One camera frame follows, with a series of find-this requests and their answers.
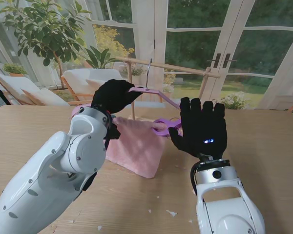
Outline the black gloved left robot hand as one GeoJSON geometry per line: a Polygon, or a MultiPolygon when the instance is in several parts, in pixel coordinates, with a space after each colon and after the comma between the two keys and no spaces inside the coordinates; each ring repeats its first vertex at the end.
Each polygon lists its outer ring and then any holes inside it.
{"type": "Polygon", "coordinates": [[[130,91],[133,87],[134,85],[126,80],[108,80],[95,92],[91,107],[108,111],[110,114],[117,113],[142,94],[130,91]]]}

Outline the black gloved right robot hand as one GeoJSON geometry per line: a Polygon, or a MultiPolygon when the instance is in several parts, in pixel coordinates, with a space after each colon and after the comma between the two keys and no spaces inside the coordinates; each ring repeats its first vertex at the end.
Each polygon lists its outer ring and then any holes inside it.
{"type": "Polygon", "coordinates": [[[183,135],[170,127],[171,140],[178,150],[203,161],[204,156],[220,159],[227,147],[225,106],[199,98],[183,97],[180,100],[180,117],[183,135]]]}

